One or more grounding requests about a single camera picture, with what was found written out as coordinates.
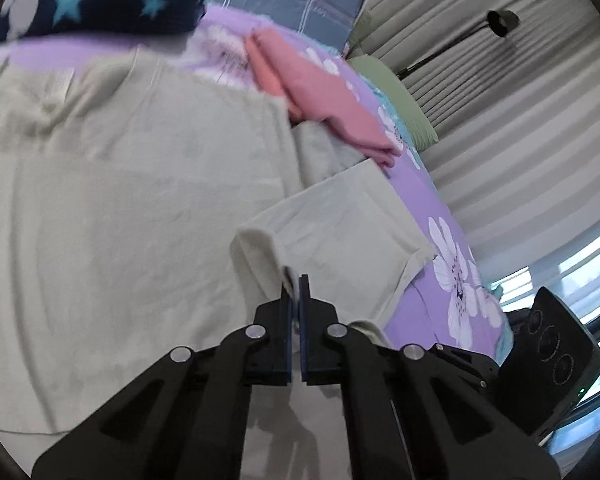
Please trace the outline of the beige t-shirt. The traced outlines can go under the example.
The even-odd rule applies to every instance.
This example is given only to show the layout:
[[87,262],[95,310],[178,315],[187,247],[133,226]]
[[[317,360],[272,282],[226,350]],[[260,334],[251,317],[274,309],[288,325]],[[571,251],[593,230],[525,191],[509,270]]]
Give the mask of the beige t-shirt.
[[299,275],[379,334],[434,245],[370,159],[281,99],[136,50],[0,62],[0,430],[60,434]]

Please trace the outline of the purple floral bedsheet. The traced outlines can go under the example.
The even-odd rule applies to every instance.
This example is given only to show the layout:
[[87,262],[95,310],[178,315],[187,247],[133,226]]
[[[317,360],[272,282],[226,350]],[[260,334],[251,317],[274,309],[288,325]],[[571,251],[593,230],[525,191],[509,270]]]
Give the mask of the purple floral bedsheet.
[[[244,51],[250,32],[273,27],[264,16],[208,6],[197,29],[184,37],[138,37],[65,34],[20,39],[0,45],[0,61],[31,70],[78,70],[96,56],[124,52],[137,46],[166,56],[173,65],[206,76],[219,84],[250,88],[251,70]],[[299,54],[339,76],[366,110],[376,115],[385,133],[398,140],[402,155],[387,172],[396,194],[437,255],[404,290],[385,332],[397,346],[416,342],[425,348],[458,347],[503,362],[513,345],[513,334],[498,300],[483,286],[475,257],[449,207],[440,198],[416,151],[413,113],[401,113],[387,98],[334,49],[276,26],[276,32]]]

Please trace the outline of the beige pleated curtain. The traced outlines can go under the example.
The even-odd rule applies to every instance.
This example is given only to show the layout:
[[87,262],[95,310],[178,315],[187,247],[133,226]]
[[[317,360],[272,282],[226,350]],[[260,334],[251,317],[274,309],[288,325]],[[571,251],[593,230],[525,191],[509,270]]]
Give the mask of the beige pleated curtain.
[[439,141],[422,154],[478,267],[496,280],[600,222],[600,14],[591,0],[368,0],[361,50],[400,70],[509,9],[408,76]]

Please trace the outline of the black floor lamp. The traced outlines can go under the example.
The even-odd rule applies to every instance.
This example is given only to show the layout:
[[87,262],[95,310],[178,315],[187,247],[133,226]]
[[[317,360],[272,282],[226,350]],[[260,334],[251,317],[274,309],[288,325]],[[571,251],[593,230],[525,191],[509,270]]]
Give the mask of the black floor lamp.
[[505,38],[519,25],[520,18],[514,11],[509,9],[489,10],[486,12],[486,16],[483,20],[471,25],[468,29],[465,29],[464,32],[461,32],[430,55],[402,68],[402,70],[399,70],[396,73],[396,76],[400,81],[404,80],[406,77],[411,76],[411,74],[414,74],[443,53],[451,50],[452,47],[458,46],[463,41],[475,36],[475,34],[478,34],[478,32],[481,32],[482,30],[489,29],[490,32],[493,32],[498,38]]

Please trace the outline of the green pillow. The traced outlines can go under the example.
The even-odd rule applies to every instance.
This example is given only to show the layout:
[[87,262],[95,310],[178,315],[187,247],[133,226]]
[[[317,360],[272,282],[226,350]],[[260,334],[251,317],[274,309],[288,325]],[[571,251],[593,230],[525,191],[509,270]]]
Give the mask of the green pillow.
[[412,150],[420,153],[439,141],[429,119],[388,66],[370,55],[350,58],[349,64],[370,83],[370,88],[387,107],[404,142]]

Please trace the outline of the folded pink garment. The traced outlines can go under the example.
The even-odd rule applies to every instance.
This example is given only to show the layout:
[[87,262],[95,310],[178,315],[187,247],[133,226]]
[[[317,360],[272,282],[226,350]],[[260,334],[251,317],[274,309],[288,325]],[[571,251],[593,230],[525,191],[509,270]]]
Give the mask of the folded pink garment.
[[319,122],[378,166],[390,168],[403,144],[378,107],[361,102],[360,87],[349,73],[316,44],[300,46],[275,28],[254,30],[244,41],[258,88],[285,101],[294,122]]

